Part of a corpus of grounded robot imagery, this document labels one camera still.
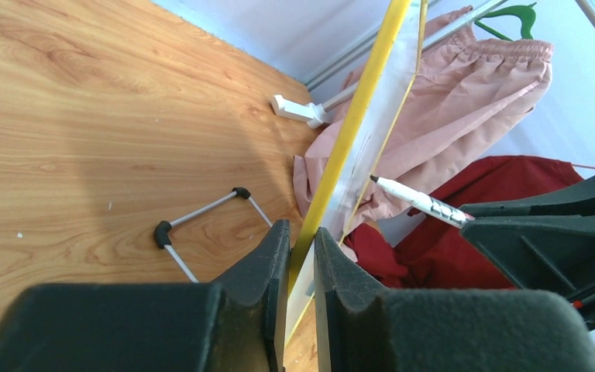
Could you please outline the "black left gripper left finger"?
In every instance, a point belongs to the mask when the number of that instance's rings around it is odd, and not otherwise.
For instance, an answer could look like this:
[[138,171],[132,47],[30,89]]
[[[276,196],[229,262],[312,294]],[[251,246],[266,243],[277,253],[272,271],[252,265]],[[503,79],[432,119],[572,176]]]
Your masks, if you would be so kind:
[[0,320],[0,371],[281,371],[291,228],[208,283],[38,284]]

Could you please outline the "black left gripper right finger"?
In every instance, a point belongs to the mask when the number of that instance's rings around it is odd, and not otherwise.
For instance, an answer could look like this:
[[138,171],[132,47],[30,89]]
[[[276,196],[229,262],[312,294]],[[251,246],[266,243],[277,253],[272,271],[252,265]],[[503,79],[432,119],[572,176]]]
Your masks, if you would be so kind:
[[580,314],[557,294],[383,286],[314,238],[321,371],[595,371]]

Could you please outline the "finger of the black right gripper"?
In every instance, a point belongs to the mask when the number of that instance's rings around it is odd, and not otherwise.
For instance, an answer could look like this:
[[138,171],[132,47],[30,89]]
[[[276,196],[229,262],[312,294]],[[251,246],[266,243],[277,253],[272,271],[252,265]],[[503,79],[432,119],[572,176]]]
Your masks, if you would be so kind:
[[548,194],[461,209],[513,230],[493,262],[516,288],[564,297],[595,329],[595,175]]

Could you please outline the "white marker pen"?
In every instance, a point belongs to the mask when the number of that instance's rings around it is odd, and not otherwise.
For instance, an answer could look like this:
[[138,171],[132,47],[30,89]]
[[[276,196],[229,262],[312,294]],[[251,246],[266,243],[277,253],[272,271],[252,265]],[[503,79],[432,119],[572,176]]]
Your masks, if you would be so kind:
[[475,218],[459,208],[452,207],[423,192],[416,191],[397,181],[370,175],[370,180],[390,195],[409,203],[413,208],[424,212],[450,226],[461,229]]

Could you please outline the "yellow framed whiteboard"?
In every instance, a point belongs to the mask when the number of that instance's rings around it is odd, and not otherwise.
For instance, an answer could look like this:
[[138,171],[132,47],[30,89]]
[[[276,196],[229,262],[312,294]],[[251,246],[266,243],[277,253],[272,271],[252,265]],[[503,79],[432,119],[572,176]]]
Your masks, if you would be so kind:
[[427,7],[426,1],[389,4],[291,251],[286,340],[314,296],[315,234],[324,227],[342,241],[411,89],[421,59]]

